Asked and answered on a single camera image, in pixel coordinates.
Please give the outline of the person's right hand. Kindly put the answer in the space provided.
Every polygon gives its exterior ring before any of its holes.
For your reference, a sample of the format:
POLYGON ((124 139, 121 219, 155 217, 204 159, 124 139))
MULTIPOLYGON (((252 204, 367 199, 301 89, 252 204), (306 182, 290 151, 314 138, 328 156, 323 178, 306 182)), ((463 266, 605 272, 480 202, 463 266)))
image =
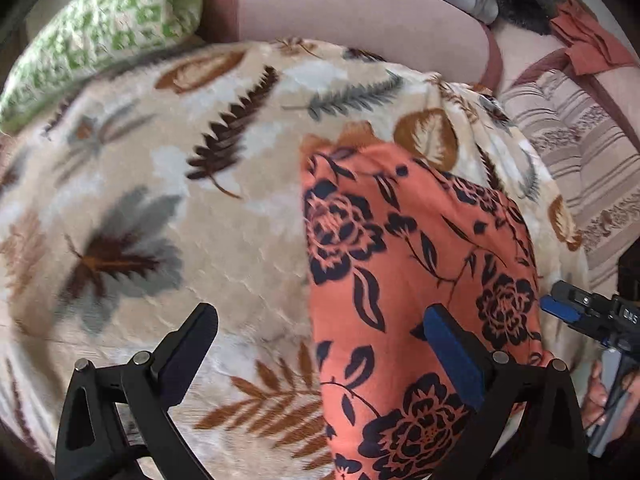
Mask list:
MULTIPOLYGON (((606 421, 604 410, 608 400, 608 390, 605 389, 601 382, 601 373, 602 363, 600 361, 594 362, 588 380, 588 391, 582 401, 582 426, 585 428, 592 424, 600 424, 606 421)), ((612 432, 612 440, 619 439, 625 433, 632 416, 634 416, 634 412, 637 411, 639 405, 639 374, 629 374, 624 379, 624 387, 628 389, 629 396, 612 432)))

